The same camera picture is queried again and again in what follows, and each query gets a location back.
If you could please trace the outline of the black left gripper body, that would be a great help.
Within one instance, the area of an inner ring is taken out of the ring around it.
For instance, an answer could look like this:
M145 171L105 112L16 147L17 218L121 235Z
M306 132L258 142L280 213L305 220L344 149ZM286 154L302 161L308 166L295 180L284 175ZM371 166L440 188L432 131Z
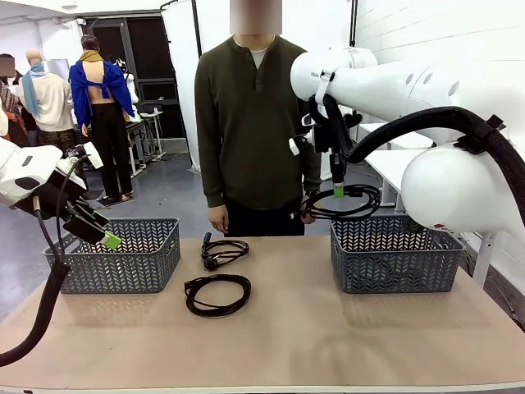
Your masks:
M44 219L61 218L70 221L80 217L84 194L87 192L83 181L77 182L66 176L50 176L47 181L30 178L32 193L39 197L40 212Z

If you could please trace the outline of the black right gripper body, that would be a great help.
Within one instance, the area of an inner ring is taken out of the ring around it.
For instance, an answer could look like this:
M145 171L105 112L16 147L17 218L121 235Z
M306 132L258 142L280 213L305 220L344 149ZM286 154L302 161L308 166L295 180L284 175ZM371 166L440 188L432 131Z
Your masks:
M330 155L342 158L340 137L341 129L336 126L313 127L314 150L316 153L329 153Z

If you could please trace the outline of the person's left hand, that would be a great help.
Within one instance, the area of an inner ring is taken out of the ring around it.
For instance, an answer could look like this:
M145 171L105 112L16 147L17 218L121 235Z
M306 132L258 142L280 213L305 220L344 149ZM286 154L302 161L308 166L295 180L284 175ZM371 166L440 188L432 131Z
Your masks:
M303 200L300 205L300 212L301 212L301 220L304 224L312 224L316 221L315 218L312 217L312 215L307 210L307 202L312 198L315 197L319 193L318 190L310 190L306 191L303 197Z

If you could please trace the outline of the person's right hand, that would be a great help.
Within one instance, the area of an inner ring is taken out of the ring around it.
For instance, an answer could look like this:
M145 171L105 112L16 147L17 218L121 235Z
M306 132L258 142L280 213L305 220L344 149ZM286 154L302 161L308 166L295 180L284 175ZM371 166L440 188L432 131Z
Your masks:
M228 232L229 218L225 205L208 208L208 221L212 227L222 234Z

